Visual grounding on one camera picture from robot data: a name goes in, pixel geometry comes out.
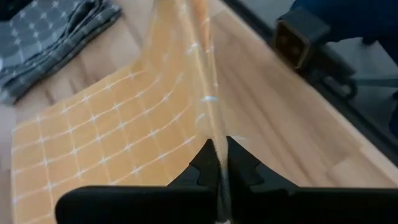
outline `clamp jaw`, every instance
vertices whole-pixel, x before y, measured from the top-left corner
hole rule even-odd
[[[299,187],[227,137],[233,223],[396,222],[397,189]],[[57,203],[59,224],[214,223],[220,165],[207,140],[166,187],[82,187]]]

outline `wooden table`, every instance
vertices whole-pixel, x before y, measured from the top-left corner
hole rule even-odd
[[[152,1],[114,1],[123,8],[115,25],[15,107],[0,107],[0,223],[11,222],[11,129],[138,58]],[[301,186],[398,184],[397,168],[233,12],[213,0],[211,15],[220,92],[255,156]]]

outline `gray cloth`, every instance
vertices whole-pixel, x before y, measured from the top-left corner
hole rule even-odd
[[[0,102],[60,70],[120,12],[107,0],[35,0],[0,23]]]

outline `folded towel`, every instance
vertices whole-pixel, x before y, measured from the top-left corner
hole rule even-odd
[[[60,70],[120,12],[107,0],[35,0],[0,23],[0,102]]]

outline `blue fabric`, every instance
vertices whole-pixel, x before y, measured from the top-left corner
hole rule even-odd
[[[397,0],[296,0],[292,9],[302,7],[330,25],[328,41],[353,37],[378,40],[398,64]],[[398,137],[398,105],[389,128]]]

